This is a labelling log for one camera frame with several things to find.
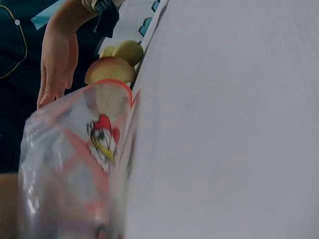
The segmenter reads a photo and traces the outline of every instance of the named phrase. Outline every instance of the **white sheet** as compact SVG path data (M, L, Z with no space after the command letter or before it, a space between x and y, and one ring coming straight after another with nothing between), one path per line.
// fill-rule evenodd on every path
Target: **white sheet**
M318 0L171 0L140 77L127 239L319 238Z

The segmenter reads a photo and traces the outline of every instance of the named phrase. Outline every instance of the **person's hand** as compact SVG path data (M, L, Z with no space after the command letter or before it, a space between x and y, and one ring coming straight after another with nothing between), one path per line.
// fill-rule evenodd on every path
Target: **person's hand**
M76 33L65 33L49 22L42 44L38 108L64 96L65 89L71 88L77 62Z

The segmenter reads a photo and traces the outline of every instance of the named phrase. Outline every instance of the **wrist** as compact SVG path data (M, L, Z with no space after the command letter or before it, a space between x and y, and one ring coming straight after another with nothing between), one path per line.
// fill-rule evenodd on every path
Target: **wrist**
M95 16L82 5L81 0L67 0L49 20L47 27L70 34Z

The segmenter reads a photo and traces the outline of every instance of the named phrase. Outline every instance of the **plastic bag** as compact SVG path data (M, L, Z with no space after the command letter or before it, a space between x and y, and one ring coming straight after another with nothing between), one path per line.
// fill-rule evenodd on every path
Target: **plastic bag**
M18 180L21 239L123 235L131 156L122 152L132 105L124 83L103 80L27 120ZM128 125L135 132L137 124Z

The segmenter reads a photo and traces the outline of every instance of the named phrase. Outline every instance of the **pear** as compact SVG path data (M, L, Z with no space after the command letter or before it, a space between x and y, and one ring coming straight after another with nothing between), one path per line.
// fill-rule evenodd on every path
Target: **pear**
M112 56L122 58L127 61L130 66L134 67L142 60L144 50L136 41L128 40L122 42L118 47L116 47Z
M114 52L114 50L116 49L115 46L107 46L103 49L103 51L101 51L100 53L100 59L104 58L104 57L108 57L108 56L112 56L112 53Z

